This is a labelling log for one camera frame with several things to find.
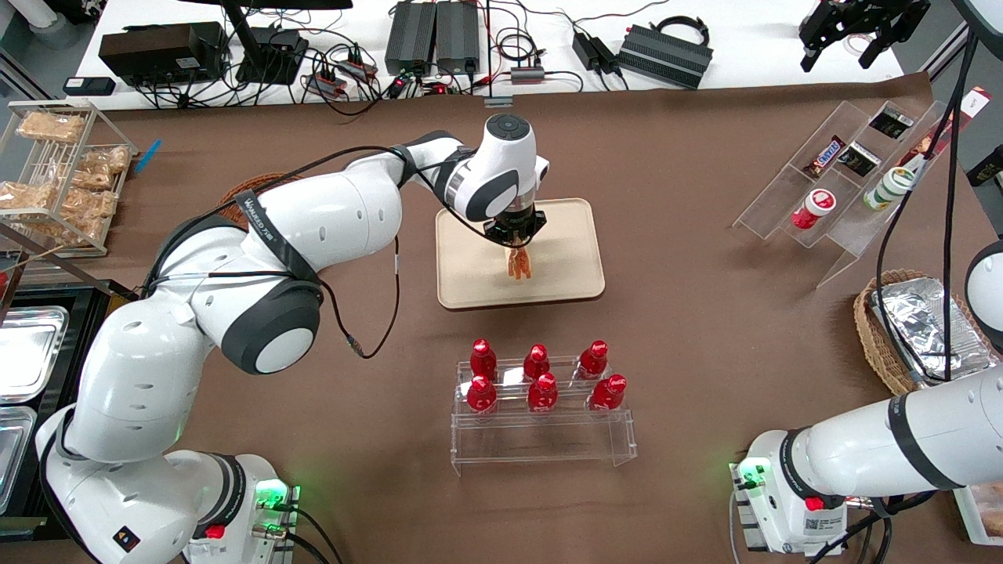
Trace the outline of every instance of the black package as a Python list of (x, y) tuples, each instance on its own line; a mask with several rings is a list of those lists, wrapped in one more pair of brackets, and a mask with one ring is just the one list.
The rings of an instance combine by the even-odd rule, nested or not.
[(968, 182), (972, 186), (982, 186), (1003, 171), (1003, 145), (997, 147), (968, 172)]
[(878, 159), (878, 156), (857, 142), (850, 144), (850, 147), (837, 157), (835, 161), (846, 165), (848, 169), (862, 177), (868, 176), (868, 173), (874, 171), (875, 168), (881, 167), (881, 159)]
[(885, 106), (885, 109), (871, 120), (872, 127), (893, 139), (902, 136), (902, 133), (905, 133), (906, 129), (909, 129), (915, 123), (916, 121), (912, 117), (888, 106)]

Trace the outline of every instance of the white robot link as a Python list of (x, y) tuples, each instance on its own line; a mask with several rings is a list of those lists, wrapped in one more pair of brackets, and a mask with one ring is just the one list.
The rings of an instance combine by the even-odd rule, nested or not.
[(272, 506), (291, 494), (271, 465), (163, 454), (185, 429), (209, 352), (220, 347), (252, 374), (306, 354), (322, 302), (316, 271), (393, 241), (405, 182), (484, 222), (525, 207), (547, 169), (530, 124), (497, 114), (475, 152), (439, 131), (260, 200), (239, 195), (248, 232), (220, 216), (183, 224), (160, 250), (152, 293), (101, 326), (77, 402), (39, 428), (43, 490), (63, 526), (102, 564), (166, 564), (182, 552), (192, 564), (268, 563), (283, 517)]
[[(1003, 365), (809, 428), (766, 432), (732, 472), (757, 541), (813, 556), (847, 529), (847, 498), (1003, 480)], [(746, 531), (746, 541), (755, 538)]]

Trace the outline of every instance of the foil tray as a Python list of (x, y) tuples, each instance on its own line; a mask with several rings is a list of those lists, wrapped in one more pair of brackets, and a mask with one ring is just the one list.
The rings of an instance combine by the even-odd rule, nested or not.
[(45, 389), (68, 316), (59, 306), (7, 312), (0, 325), (0, 404), (21, 403)]
[[(933, 381), (944, 380), (944, 286), (934, 278), (916, 278), (882, 287), (891, 335), (903, 362)], [(871, 307), (881, 320), (878, 295)], [(997, 364), (979, 333), (951, 299), (951, 375), (961, 377)]]
[(31, 407), (0, 407), (0, 515), (7, 511), (36, 417)]

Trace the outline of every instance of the red bottle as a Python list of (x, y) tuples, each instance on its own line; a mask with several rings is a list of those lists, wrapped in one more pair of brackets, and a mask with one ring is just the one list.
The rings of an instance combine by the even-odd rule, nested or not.
[(593, 342), (578, 357), (578, 366), (575, 367), (573, 377), (577, 380), (598, 380), (609, 365), (609, 359), (606, 357), (609, 350), (606, 341)]
[(535, 344), (523, 361), (523, 381), (535, 382), (544, 372), (551, 371), (551, 358), (547, 355), (547, 347)]
[(624, 402), (625, 391), (627, 391), (627, 378), (620, 374), (613, 374), (596, 383), (596, 388), (586, 399), (585, 406), (593, 411), (616, 409)]
[(493, 413), (498, 409), (498, 394), (494, 384), (483, 374), (476, 374), (466, 390), (466, 404), (474, 413)]
[(534, 413), (553, 411), (558, 403), (558, 380), (554, 374), (550, 372), (540, 374), (540, 377), (530, 384), (530, 393), (527, 394), (526, 401), (530, 404), (530, 411)]
[(498, 357), (485, 339), (473, 341), (473, 350), (470, 352), (470, 371), (474, 374), (483, 374), (492, 382), (498, 381)]

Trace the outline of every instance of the brown paper mat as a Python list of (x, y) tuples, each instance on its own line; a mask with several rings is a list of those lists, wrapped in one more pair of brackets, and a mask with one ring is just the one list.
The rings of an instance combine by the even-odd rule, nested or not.
[[(317, 345), (281, 374), (240, 373), (215, 351), (178, 447), (272, 461), (303, 486), (303, 507), (351, 564), (730, 562), (727, 463), (736, 452), (764, 431), (811, 425), (888, 391), (864, 359), (852, 310), (874, 276), (876, 249), (813, 291), (838, 250), (781, 238), (764, 244), (728, 226), (840, 100), (877, 110), (887, 97), (924, 108), (929, 83), (914, 75), (880, 84), (517, 96), (513, 110), (533, 123), (551, 161), (542, 197), (592, 205), (604, 295), (443, 310), (435, 297), (437, 204), (406, 187), (402, 306), (384, 351), (356, 358), (328, 309)], [(85, 264), (136, 284), (168, 232), (237, 183), (438, 128), (477, 145), (490, 113), (479, 97), (432, 96), (380, 102), (348, 125), (320, 105), (112, 114), (138, 146), (157, 137), (163, 145), (124, 187), (109, 255)], [(912, 199), (887, 268), (940, 272), (947, 165), (940, 160)], [(960, 281), (969, 257), (995, 235), (959, 178)], [(393, 306), (392, 262), (384, 250), (322, 272), (367, 349)], [(478, 336), (503, 357), (523, 355), (537, 340), (574, 354), (607, 339), (614, 366), (631, 378), (639, 458), (616, 470), (470, 468), (457, 479), (449, 467), (454, 363)], [(998, 562), (999, 551), (967, 545), (949, 526), (953, 503), (938, 496), (898, 517), (887, 562)], [(741, 556), (745, 564), (797, 560)], [(0, 545), (0, 561), (87, 559), (65, 543), (42, 543)]]

